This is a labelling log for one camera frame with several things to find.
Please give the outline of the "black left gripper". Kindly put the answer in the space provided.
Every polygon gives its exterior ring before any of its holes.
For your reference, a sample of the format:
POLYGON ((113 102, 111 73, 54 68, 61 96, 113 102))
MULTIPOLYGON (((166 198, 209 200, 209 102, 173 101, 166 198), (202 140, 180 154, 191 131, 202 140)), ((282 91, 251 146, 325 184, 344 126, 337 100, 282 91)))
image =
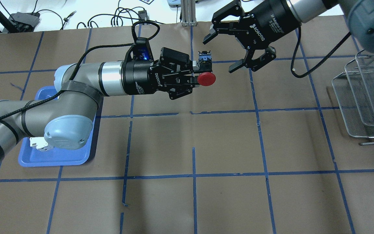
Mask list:
POLYGON ((129 61, 123 64, 123 88, 128 95, 167 92, 171 100, 190 95, 198 84, 192 73, 213 72, 212 61, 190 60, 188 54, 162 47, 155 61, 129 61))

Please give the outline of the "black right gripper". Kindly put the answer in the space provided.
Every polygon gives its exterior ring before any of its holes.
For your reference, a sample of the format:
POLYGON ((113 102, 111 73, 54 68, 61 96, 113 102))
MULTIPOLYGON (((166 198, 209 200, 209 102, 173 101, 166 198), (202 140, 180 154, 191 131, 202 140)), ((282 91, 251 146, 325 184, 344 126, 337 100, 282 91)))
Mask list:
POLYGON ((236 39, 244 49, 245 58, 230 65, 229 73, 240 68, 258 71, 274 59, 276 49, 269 46, 295 30, 301 22, 293 15, 286 0, 267 0, 243 15, 240 0, 233 0, 212 17, 209 34, 203 39, 203 44, 209 43, 218 34, 236 35, 236 39), (228 16, 240 17, 238 22, 222 22, 228 16), (265 52, 254 59, 255 49, 265 49, 265 52))

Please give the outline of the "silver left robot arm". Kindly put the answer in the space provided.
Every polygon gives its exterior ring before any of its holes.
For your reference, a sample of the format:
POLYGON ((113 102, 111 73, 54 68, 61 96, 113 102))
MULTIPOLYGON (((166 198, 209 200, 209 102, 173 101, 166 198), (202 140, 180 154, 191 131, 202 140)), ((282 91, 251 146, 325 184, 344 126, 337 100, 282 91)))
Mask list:
POLYGON ((210 86, 212 53, 162 48, 154 60, 145 47, 131 46, 116 62, 75 63, 55 72, 56 94, 44 100, 0 100, 0 162, 21 139, 42 137, 49 146, 77 150, 86 145, 105 97, 166 92, 171 100, 210 86))

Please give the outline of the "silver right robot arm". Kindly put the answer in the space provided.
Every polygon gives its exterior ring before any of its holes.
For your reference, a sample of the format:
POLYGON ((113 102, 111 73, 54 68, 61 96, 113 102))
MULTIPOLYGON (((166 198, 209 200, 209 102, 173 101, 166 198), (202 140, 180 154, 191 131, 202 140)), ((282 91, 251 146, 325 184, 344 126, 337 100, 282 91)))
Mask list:
POLYGON ((353 35, 366 51, 374 53, 374 0, 265 0, 249 12, 234 0, 213 14, 203 43, 218 34, 235 36, 246 55, 231 65, 229 72, 242 67, 257 71, 276 58, 270 43, 336 5, 347 18, 347 37, 353 35))

